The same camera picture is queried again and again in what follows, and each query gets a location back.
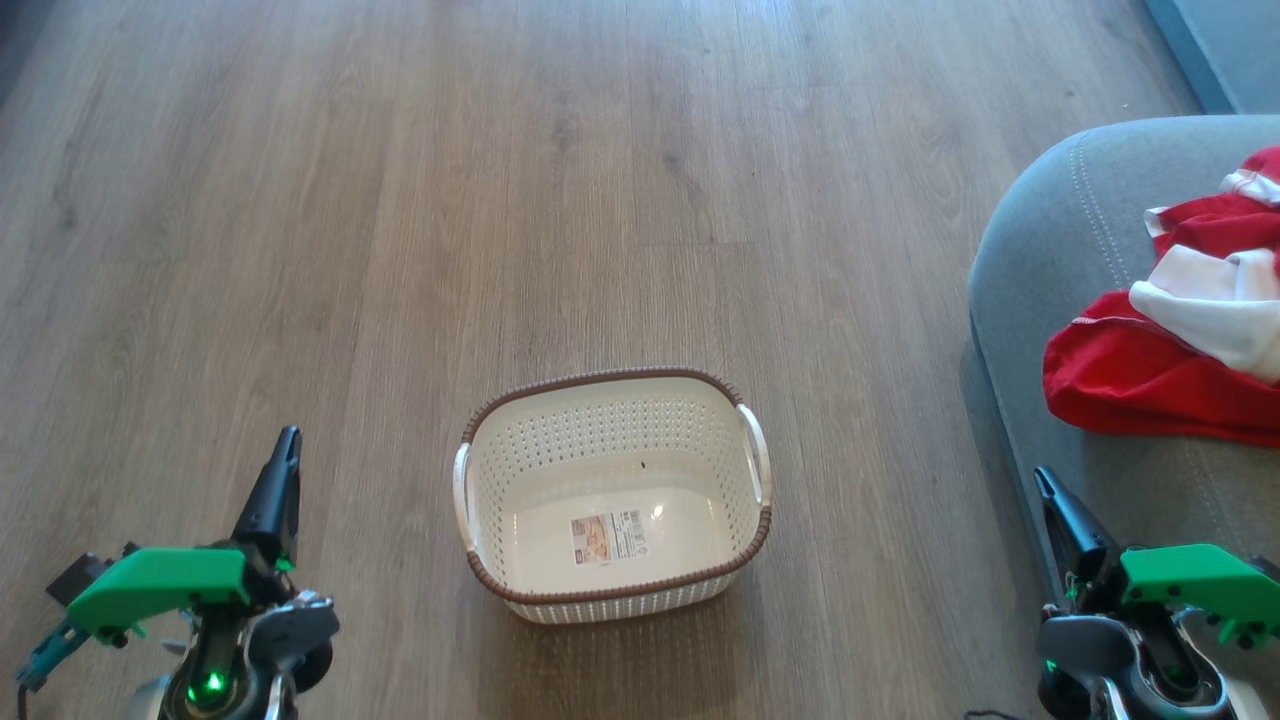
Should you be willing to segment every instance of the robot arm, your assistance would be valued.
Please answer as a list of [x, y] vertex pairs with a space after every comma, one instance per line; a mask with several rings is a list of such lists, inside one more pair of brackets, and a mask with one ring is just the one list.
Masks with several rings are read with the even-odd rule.
[[339, 628], [333, 600], [298, 593], [287, 575], [297, 557], [301, 451], [302, 433], [284, 428], [228, 539], [131, 543], [116, 562], [84, 555], [68, 568], [49, 587], [67, 619], [18, 673], [19, 698], [90, 637], [124, 647], [131, 630], [143, 637], [143, 620], [183, 610], [195, 642], [155, 702], [134, 703], [155, 707], [147, 720], [292, 717], [293, 696], [328, 671]]

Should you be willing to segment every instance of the sofa cushion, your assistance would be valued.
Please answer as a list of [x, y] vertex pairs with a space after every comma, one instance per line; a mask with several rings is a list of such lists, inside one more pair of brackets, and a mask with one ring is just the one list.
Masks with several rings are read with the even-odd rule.
[[1042, 553], [1032, 470], [1044, 464], [1120, 542], [1213, 542], [1280, 559], [1280, 452], [1085, 433], [1048, 414], [1041, 386], [1048, 338], [1155, 265], [1143, 210], [1213, 193], [1251, 152], [1276, 143], [1275, 115], [1098, 128], [1046, 152], [996, 209], [969, 277], [969, 304]]

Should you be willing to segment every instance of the white plastic basket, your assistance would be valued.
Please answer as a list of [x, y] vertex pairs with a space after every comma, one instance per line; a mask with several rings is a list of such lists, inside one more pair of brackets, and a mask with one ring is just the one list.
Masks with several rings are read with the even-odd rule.
[[760, 425], [685, 368], [517, 389], [467, 425], [453, 500], [476, 578], [534, 623], [690, 605], [728, 587], [769, 533]]

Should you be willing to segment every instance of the sofa seam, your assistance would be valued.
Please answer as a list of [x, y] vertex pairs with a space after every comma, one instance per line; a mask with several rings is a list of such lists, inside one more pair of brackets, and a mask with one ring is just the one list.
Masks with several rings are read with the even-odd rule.
[[1093, 192], [1093, 183], [1089, 182], [1089, 167], [1084, 156], [1084, 150], [1080, 150], [1080, 179], [1084, 181], [1084, 191], [1089, 195], [1089, 202], [1093, 204], [1093, 214], [1098, 218], [1098, 224], [1102, 227], [1102, 232], [1107, 236], [1107, 245], [1111, 246], [1111, 252], [1115, 256], [1116, 265], [1120, 268], [1120, 275], [1124, 278], [1124, 284], [1121, 288], [1128, 287], [1133, 283], [1133, 278], [1129, 275], [1129, 268], [1124, 264], [1124, 258], [1120, 254], [1120, 246], [1116, 245], [1116, 238], [1111, 234], [1111, 225], [1107, 224], [1107, 219], [1102, 213], [1102, 206], [1098, 204], [1098, 196]]
[[1111, 261], [1111, 254], [1107, 251], [1107, 246], [1102, 242], [1102, 233], [1098, 232], [1098, 224], [1093, 218], [1093, 211], [1089, 208], [1089, 202], [1084, 197], [1084, 191], [1080, 188], [1078, 165], [1082, 165], [1080, 160], [1080, 143], [1084, 142], [1091, 133], [1083, 132], [1071, 143], [1071, 150], [1068, 152], [1068, 167], [1071, 169], [1071, 184], [1075, 187], [1075, 200], [1080, 205], [1080, 210], [1084, 211], [1084, 218], [1089, 222], [1089, 229], [1093, 232], [1093, 241], [1098, 246], [1098, 252], [1102, 259], [1107, 263], [1107, 269], [1111, 270], [1111, 279], [1116, 282], [1116, 287], [1123, 284], [1120, 275], [1116, 273], [1115, 263]]

